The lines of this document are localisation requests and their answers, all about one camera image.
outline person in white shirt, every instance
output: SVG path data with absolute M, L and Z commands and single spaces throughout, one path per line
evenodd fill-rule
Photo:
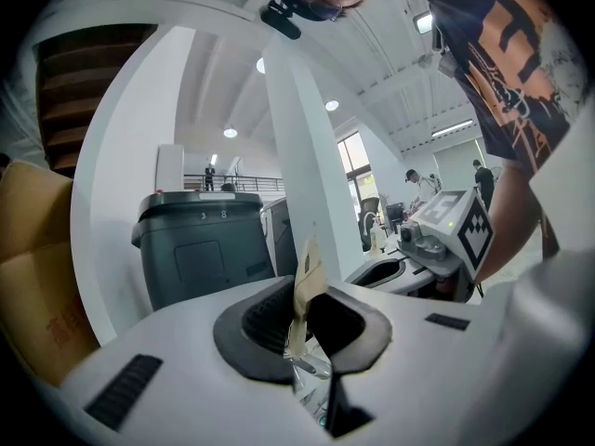
M 412 214 L 414 214 L 424 203 L 429 202 L 431 197 L 438 193 L 439 189 L 435 181 L 421 176 L 413 169 L 407 170 L 405 178 L 407 181 L 416 183 L 419 190 L 419 195 L 413 202 Z

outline cardboard box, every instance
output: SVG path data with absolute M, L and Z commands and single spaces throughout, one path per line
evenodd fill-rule
M 23 367 L 54 386 L 99 347 L 74 277 L 72 189 L 21 162 L 0 181 L 0 325 Z

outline camera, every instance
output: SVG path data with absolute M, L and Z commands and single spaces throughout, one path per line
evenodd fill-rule
M 260 20 L 263 23 L 284 34 L 290 40 L 297 40 L 301 36 L 301 30 L 289 21 L 291 17 L 293 17 L 293 11 L 283 3 L 278 4 L 274 0 L 260 9 Z
M 446 246 L 435 236 L 424 236 L 419 224 L 407 221 L 401 226 L 401 240 L 398 241 L 399 249 L 404 253 L 435 259 L 438 261 L 446 257 Z

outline fluorescent light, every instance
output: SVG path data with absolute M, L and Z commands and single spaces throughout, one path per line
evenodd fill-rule
M 264 58 L 257 61 L 257 70 L 260 74 L 264 74 Z
M 417 31 L 421 34 L 427 33 L 431 31 L 431 24 L 434 20 L 434 17 L 428 11 L 426 13 L 422 13 L 421 15 L 417 15 L 413 19 L 413 23 L 416 25 Z
M 324 104 L 326 110 L 329 112 L 335 111 L 338 108 L 338 101 L 337 100 L 329 100 L 326 104 Z
M 451 125 L 450 127 L 446 127 L 445 129 L 440 129 L 440 130 L 437 130 L 436 132 L 432 132 L 431 133 L 431 136 L 433 138 L 436 138 L 438 136 L 441 136 L 442 134 L 446 134 L 448 132 L 452 132 L 454 130 L 460 129 L 461 127 L 467 127 L 467 126 L 472 125 L 472 124 L 473 124 L 473 119 L 469 119 L 468 121 L 465 121 L 464 123 L 460 123 L 460 124 L 457 124 L 457 125 Z
M 234 138 L 235 136 L 237 136 L 237 135 L 238 135 L 238 131 L 237 131 L 237 130 L 235 130 L 233 127 L 230 127 L 229 129 L 225 129 L 225 130 L 223 131 L 223 135 L 224 135 L 226 138 Z

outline person in black shirt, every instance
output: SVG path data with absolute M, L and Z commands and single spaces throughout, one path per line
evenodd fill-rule
M 209 187 L 211 191 L 215 191 L 213 189 L 213 176 L 215 175 L 215 169 L 213 168 L 212 164 L 209 164 L 208 167 L 205 169 L 205 190 L 208 191 Z
M 283 0 L 300 17 L 333 20 L 363 0 Z M 529 180 L 576 120 L 591 80 L 545 0 L 428 0 L 477 113 L 488 153 L 505 159 L 491 205 L 495 238 L 477 276 L 499 271 L 539 221 L 544 257 L 558 251 Z
M 473 167 L 476 170 L 475 183 L 479 185 L 483 204 L 485 204 L 485 209 L 489 211 L 490 204 L 492 204 L 492 195 L 494 195 L 494 174 L 489 168 L 482 167 L 479 160 L 473 161 Z

